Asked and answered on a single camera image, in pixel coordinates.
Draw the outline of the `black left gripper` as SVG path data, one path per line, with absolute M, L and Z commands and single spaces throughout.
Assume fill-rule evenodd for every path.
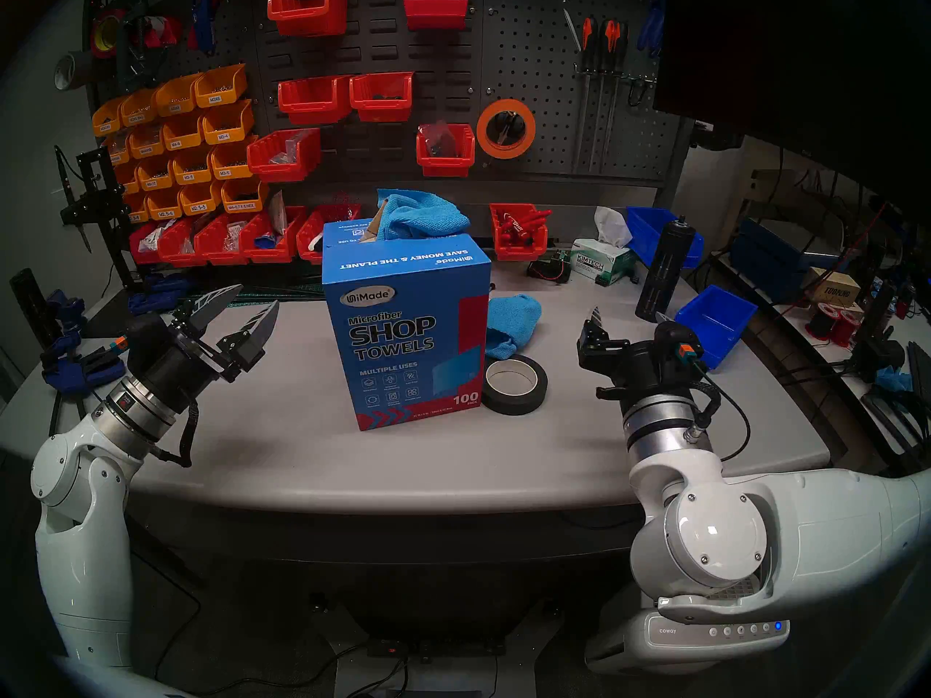
M 234 382 L 264 356 L 279 301 L 264 306 L 215 346 L 203 342 L 207 327 L 242 291 L 242 284 L 208 292 L 193 302 L 191 317 L 144 318 L 144 388 L 174 413 L 183 412 L 216 380 Z

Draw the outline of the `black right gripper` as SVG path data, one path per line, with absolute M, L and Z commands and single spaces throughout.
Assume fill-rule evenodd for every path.
M 598 388 L 599 399 L 617 401 L 628 412 L 638 401 L 655 396 L 692 398 L 690 385 L 697 369 L 680 358 L 685 344 L 700 357 L 700 341 L 689 328 L 656 311 L 654 337 L 648 341 L 613 340 L 602 327 L 595 306 L 578 340 L 578 362 L 583 370 L 609 378 L 611 388 Z

